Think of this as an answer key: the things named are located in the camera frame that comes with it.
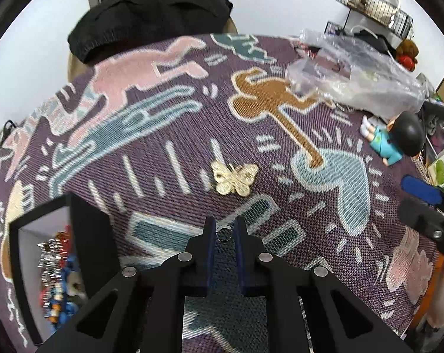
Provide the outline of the blue red charm bundle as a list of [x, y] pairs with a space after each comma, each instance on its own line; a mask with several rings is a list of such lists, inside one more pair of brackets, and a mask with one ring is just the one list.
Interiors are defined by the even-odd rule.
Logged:
[[41, 256], [40, 305], [51, 332], [69, 321], [88, 300], [77, 255], [73, 250], [71, 226], [38, 243]]

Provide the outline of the black jewelry box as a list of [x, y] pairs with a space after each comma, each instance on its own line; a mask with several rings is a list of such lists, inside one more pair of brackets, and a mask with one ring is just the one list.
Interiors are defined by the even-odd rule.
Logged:
[[109, 215], [73, 193], [12, 221], [10, 260], [21, 315], [37, 347], [120, 268]]

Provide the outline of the black-haired doll figure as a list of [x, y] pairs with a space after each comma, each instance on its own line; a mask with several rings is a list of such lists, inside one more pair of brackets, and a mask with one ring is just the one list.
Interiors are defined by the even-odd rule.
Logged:
[[380, 156], [385, 166], [398, 163], [403, 156], [415, 157], [419, 155], [426, 142], [426, 133], [422, 122], [415, 113], [410, 111], [403, 111], [393, 118], [386, 127], [373, 125], [364, 116], [359, 133]]

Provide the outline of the red brown teddy bear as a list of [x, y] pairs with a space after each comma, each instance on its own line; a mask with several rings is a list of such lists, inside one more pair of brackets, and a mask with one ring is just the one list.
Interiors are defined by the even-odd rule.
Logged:
[[414, 72], [417, 65], [418, 48], [412, 40], [404, 39], [396, 48], [395, 60], [410, 72]]

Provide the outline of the clear plastic bag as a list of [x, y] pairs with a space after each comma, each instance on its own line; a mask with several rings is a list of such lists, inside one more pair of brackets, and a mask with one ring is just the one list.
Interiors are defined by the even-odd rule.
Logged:
[[419, 112], [426, 90], [392, 57], [356, 37], [304, 29], [293, 47], [299, 59], [287, 66], [293, 91], [311, 92], [382, 119]]

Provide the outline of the gold butterfly hairpin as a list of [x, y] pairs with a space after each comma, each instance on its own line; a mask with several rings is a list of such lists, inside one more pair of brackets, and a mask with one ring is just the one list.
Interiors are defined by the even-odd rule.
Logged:
[[219, 161], [211, 163], [216, 192], [221, 195], [237, 194], [247, 197], [251, 193], [251, 185], [255, 182], [259, 167], [255, 164], [226, 166]]

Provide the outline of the patterned woven blanket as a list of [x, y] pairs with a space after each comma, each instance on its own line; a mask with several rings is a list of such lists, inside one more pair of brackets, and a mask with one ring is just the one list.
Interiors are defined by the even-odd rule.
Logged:
[[[243, 216], [291, 265], [331, 270], [396, 333], [410, 325], [434, 245], [396, 217], [414, 160], [385, 166], [362, 114], [295, 96], [281, 37], [182, 37], [121, 54], [46, 99], [0, 148], [0, 320], [35, 347], [18, 308], [12, 220], [73, 192], [110, 216], [122, 264], [178, 253], [207, 216]], [[211, 163], [255, 164], [247, 197], [216, 192]]]

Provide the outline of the black jacket on chair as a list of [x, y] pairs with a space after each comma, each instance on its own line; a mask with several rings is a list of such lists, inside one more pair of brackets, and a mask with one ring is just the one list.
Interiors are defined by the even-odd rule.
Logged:
[[69, 50], [86, 65], [128, 49], [174, 37], [222, 34], [229, 0], [104, 0], [78, 21]]

